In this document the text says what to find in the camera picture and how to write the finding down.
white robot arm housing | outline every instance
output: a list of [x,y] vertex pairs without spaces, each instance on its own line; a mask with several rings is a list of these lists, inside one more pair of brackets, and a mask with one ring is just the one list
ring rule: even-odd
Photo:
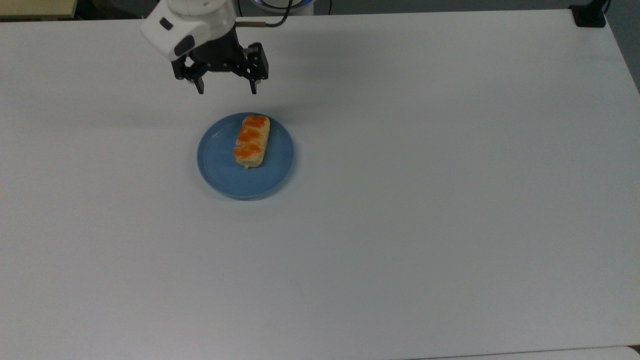
[[[263,22],[244,23],[245,26],[275,27]],[[233,72],[249,80],[253,94],[256,84],[269,77],[262,44],[244,49],[240,46],[236,13],[231,0],[160,0],[142,24],[144,37],[165,58],[171,61],[173,73],[186,79],[204,93],[202,76],[207,71]],[[186,66],[186,58],[193,64]]]

orange glaze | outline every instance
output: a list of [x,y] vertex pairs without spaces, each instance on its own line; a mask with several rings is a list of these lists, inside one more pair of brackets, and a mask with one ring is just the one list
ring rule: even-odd
[[251,129],[249,127],[243,126],[240,129],[240,133],[238,134],[238,144],[240,143],[248,143],[252,142],[261,137],[260,133],[257,130]]
[[266,125],[267,119],[268,118],[264,116],[249,115],[243,125],[260,129]]
[[252,155],[255,155],[259,152],[263,151],[262,147],[255,145],[254,143],[250,143],[248,145],[242,147],[236,147],[234,149],[234,155],[237,158],[248,158]]

white table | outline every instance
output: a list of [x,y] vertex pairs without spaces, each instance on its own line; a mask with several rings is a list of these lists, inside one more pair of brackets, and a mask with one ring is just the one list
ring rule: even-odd
[[[413,359],[640,343],[640,97],[570,11],[240,29],[270,78],[205,95],[137,20],[0,24],[7,359]],[[267,113],[289,182],[195,151]]]

bread roll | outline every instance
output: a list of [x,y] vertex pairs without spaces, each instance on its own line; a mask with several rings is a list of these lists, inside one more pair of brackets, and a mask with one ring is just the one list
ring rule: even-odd
[[245,168],[259,167],[264,159],[270,129],[269,118],[249,115],[242,121],[236,140],[234,157]]

cable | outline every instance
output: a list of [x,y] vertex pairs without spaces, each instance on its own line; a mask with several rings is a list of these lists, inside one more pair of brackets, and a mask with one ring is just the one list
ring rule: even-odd
[[277,28],[280,25],[284,24],[284,22],[289,17],[289,13],[291,12],[291,5],[293,5],[293,0],[289,0],[289,4],[287,5],[287,9],[284,11],[284,16],[282,17],[282,20],[276,22],[275,24],[265,24],[265,26],[267,28]]

